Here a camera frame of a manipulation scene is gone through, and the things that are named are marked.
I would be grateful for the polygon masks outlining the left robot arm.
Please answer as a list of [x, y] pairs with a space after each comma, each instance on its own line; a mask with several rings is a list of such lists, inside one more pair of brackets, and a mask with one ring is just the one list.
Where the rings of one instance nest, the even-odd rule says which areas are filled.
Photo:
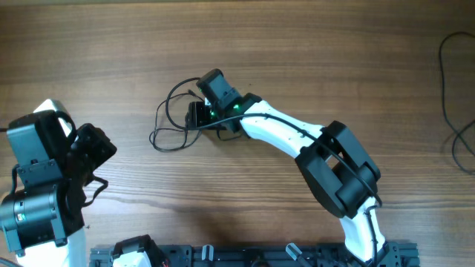
[[100, 128], [86, 123], [65, 133], [64, 111], [40, 111], [12, 121], [7, 138], [17, 163], [12, 188], [1, 202], [1, 231], [21, 266], [86, 266], [82, 209], [84, 188], [108, 181], [94, 171], [116, 147]]

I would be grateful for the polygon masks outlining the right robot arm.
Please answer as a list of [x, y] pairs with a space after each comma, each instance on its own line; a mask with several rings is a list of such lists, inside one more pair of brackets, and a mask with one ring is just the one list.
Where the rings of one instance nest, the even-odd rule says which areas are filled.
[[189, 113], [188, 129], [240, 133], [292, 157], [314, 198], [339, 219], [348, 252], [363, 266], [380, 263], [385, 238], [375, 210], [382, 204], [381, 172], [345, 124], [295, 119], [253, 93], [241, 95], [219, 69], [193, 81], [205, 102]]

